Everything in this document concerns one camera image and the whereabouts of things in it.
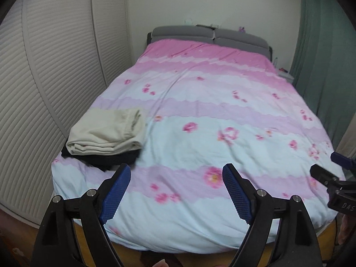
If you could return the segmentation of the right hand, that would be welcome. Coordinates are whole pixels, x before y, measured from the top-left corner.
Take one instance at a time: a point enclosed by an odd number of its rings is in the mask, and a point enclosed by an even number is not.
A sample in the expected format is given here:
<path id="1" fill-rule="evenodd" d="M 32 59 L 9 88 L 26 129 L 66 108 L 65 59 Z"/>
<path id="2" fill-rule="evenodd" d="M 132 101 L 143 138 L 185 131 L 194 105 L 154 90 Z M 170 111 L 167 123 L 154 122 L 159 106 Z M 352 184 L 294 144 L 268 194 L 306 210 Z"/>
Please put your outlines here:
<path id="1" fill-rule="evenodd" d="M 344 214 L 342 216 L 340 231 L 338 233 L 339 245 L 345 243 L 354 226 L 355 226 L 355 217 Z"/>

